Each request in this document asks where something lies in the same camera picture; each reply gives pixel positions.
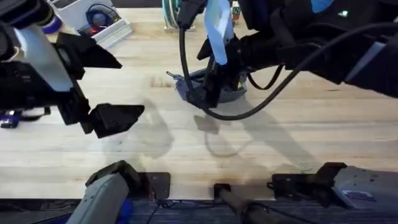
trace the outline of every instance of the small blue object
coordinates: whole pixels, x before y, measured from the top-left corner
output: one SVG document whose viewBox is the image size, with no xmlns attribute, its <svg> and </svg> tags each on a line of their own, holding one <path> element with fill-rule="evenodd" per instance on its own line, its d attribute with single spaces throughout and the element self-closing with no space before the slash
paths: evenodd
<svg viewBox="0 0 398 224">
<path fill-rule="evenodd" d="M 117 224 L 128 224 L 132 217 L 132 200 L 126 199 L 122 207 L 120 208 L 118 219 L 116 220 Z"/>
<path fill-rule="evenodd" d="M 62 27 L 62 21 L 60 20 L 60 18 L 58 18 L 58 16 L 54 16 L 50 24 L 47 26 L 43 26 L 42 30 L 45 34 L 53 34 L 58 30 L 60 30 L 61 27 Z"/>
<path fill-rule="evenodd" d="M 333 3 L 333 0 L 311 0 L 311 3 L 312 11 L 319 13 L 327 9 Z"/>
</svg>

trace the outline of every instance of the white box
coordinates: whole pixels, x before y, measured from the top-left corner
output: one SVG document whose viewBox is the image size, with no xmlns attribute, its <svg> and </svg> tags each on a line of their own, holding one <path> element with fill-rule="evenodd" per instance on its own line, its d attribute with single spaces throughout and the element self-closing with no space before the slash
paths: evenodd
<svg viewBox="0 0 398 224">
<path fill-rule="evenodd" d="M 56 15 L 62 20 L 63 23 L 70 26 L 75 34 L 79 34 L 78 30 L 89 26 L 86 18 L 86 12 L 90 6 L 94 4 L 104 4 L 105 6 L 108 6 L 117 12 L 116 8 L 113 7 L 111 0 L 77 0 L 61 9 L 54 5 L 59 1 L 61 0 L 48 0 Z M 94 38 L 104 49 L 107 49 L 120 42 L 130 34 L 132 34 L 130 22 L 121 17 L 120 20 L 105 28 L 101 32 L 93 35 L 92 38 Z"/>
</svg>

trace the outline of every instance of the label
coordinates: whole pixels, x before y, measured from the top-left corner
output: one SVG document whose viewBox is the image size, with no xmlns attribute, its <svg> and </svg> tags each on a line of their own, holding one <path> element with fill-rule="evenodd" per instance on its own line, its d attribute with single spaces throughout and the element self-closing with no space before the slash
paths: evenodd
<svg viewBox="0 0 398 224">
<path fill-rule="evenodd" d="M 376 202 L 376 199 L 369 192 L 363 192 L 358 190 L 342 190 L 342 193 L 349 199 Z"/>
</svg>

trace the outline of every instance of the gray object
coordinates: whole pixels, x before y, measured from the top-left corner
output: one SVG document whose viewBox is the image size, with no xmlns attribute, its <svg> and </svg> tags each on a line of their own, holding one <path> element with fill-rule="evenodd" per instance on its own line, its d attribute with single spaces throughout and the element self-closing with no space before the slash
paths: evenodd
<svg viewBox="0 0 398 224">
<path fill-rule="evenodd" d="M 398 210 L 398 173 L 348 166 L 334 181 L 332 189 L 350 207 Z"/>
<path fill-rule="evenodd" d="M 115 223 L 129 187 L 120 174 L 108 174 L 86 189 L 67 224 Z"/>
<path fill-rule="evenodd" d="M 191 77 L 191 82 L 194 88 L 199 87 L 203 81 L 203 74 L 205 72 L 205 69 L 193 72 L 190 74 Z M 174 80 L 176 80 L 175 83 L 175 88 L 177 89 L 178 93 L 181 96 L 181 99 L 186 101 L 187 100 L 187 93 L 188 93 L 188 86 L 187 83 L 184 80 L 184 77 L 182 75 L 175 75 L 171 72 L 166 72 L 168 75 L 170 75 Z M 222 90 L 220 94 L 220 98 L 218 100 L 219 103 L 228 103 L 235 101 L 242 97 L 248 89 L 246 88 L 246 77 L 241 78 L 241 83 L 242 83 L 242 89 L 238 91 L 227 91 L 227 90 Z"/>
</svg>

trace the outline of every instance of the wood grain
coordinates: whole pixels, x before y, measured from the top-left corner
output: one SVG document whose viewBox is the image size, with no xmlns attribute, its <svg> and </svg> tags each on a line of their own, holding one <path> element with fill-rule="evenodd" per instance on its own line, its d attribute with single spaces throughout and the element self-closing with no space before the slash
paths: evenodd
<svg viewBox="0 0 398 224">
<path fill-rule="evenodd" d="M 211 198 L 216 182 L 233 184 L 245 197 L 270 198 L 265 185 L 273 173 L 316 172 L 325 162 L 398 171 L 398 101 L 303 72 L 255 116 L 218 121 L 183 102 L 165 74 L 182 71 L 178 34 L 164 32 L 161 10 L 120 12 L 134 33 L 110 51 L 124 67 L 87 68 L 80 83 L 92 106 L 144 104 L 139 122 L 97 139 L 79 125 L 64 126 L 53 108 L 36 123 L 1 129 L 1 198 L 81 198 L 93 172 L 121 159 L 139 171 L 170 172 L 170 198 L 185 199 Z M 206 36 L 201 21 L 187 34 L 191 71 L 206 64 L 195 58 Z M 244 25 L 235 31 L 250 33 Z M 274 69 L 254 77 L 266 84 Z M 245 98 L 217 110 L 241 113 L 268 93 L 249 86 Z"/>
</svg>

